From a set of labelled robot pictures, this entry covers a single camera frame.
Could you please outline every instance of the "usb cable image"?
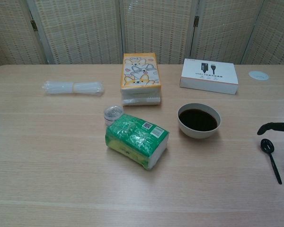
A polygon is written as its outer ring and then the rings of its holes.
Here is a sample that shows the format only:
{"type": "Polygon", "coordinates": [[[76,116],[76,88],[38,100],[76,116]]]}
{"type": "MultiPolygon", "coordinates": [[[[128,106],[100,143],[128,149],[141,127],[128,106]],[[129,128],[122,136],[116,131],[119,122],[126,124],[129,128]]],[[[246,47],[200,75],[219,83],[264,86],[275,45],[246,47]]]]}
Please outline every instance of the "usb cable image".
{"type": "Polygon", "coordinates": [[[202,63],[201,70],[203,71],[203,73],[206,73],[206,71],[208,71],[208,64],[207,63],[202,63]]]}
{"type": "Polygon", "coordinates": [[[215,71],[215,69],[216,69],[216,66],[215,66],[215,65],[211,65],[210,68],[212,68],[213,74],[214,74],[214,71],[215,71]]]}

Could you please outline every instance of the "cartoon tissue box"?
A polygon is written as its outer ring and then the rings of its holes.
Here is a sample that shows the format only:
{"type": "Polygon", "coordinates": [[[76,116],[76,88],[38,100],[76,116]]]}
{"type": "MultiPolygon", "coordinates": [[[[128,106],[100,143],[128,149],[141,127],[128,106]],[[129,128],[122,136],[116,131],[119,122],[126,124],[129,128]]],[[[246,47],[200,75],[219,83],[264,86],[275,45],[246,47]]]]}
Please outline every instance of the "cartoon tissue box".
{"type": "Polygon", "coordinates": [[[158,105],[161,83],[155,53],[125,53],[121,75],[123,105],[158,105]]]}

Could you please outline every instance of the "black ladle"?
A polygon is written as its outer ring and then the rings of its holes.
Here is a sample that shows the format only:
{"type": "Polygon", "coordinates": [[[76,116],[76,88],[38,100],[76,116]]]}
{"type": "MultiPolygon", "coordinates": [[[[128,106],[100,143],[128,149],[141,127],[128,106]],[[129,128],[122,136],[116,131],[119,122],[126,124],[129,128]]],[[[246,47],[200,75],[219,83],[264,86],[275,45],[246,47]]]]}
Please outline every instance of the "black ladle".
{"type": "Polygon", "coordinates": [[[279,184],[282,184],[279,171],[278,171],[278,169],[277,169],[277,167],[275,165],[274,158],[271,155],[274,152],[274,150],[275,150],[275,147],[274,147],[273,143],[270,140],[268,140],[268,139],[262,139],[261,140],[261,149],[262,149],[263,152],[265,152],[266,154],[269,155],[270,161],[271,161],[271,165],[273,167],[276,179],[278,180],[279,184]]]}

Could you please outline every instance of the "tissue pack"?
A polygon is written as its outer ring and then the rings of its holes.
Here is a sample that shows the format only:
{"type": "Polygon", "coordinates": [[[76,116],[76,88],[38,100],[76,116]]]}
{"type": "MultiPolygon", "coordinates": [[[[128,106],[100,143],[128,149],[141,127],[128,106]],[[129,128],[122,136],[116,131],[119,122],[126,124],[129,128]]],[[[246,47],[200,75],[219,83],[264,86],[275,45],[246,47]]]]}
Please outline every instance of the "tissue pack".
{"type": "Polygon", "coordinates": [[[123,105],[158,105],[161,83],[155,53],[125,53],[121,74],[123,105]]]}
{"type": "Polygon", "coordinates": [[[108,147],[151,169],[166,149],[169,132],[153,123],[123,114],[107,127],[108,147]]]}

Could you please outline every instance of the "plastic lid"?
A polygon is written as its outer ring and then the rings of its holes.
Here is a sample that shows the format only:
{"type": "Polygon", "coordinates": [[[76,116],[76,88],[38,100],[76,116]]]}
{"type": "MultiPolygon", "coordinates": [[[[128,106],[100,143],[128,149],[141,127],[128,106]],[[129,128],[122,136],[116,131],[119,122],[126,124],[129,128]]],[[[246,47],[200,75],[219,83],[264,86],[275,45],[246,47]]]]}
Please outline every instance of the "plastic lid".
{"type": "Polygon", "coordinates": [[[104,110],[104,118],[108,121],[114,122],[117,120],[121,115],[123,114],[122,107],[119,107],[117,105],[113,105],[107,109],[104,110]]]}
{"type": "Polygon", "coordinates": [[[249,76],[253,79],[257,79],[257,80],[267,80],[269,79],[269,76],[261,71],[250,71],[249,72],[249,76]]]}

